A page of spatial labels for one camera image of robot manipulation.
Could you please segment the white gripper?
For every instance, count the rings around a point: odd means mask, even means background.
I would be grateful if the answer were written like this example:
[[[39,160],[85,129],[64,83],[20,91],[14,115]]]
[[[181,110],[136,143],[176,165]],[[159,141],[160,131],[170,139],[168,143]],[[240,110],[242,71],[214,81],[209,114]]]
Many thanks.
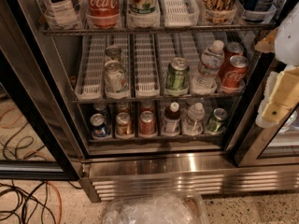
[[[261,128],[278,125],[299,103],[299,2],[266,37],[255,45],[261,53],[274,53],[287,64],[282,72],[271,72],[255,123]]]

